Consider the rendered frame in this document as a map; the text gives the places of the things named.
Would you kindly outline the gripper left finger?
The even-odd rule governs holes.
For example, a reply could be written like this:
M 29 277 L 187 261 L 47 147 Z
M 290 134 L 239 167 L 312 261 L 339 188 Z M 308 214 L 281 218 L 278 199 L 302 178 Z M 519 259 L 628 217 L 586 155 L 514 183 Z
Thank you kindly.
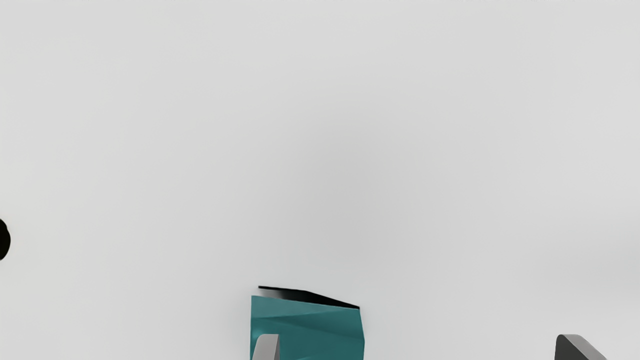
M 254 345 L 252 360 L 281 360 L 280 339 L 278 333 L 259 335 Z

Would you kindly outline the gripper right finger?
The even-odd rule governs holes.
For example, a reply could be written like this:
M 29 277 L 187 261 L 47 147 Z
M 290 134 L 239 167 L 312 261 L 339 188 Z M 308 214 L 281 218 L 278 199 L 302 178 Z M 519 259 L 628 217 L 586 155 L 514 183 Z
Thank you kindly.
M 555 360 L 608 360 L 578 334 L 560 334 L 555 343 Z

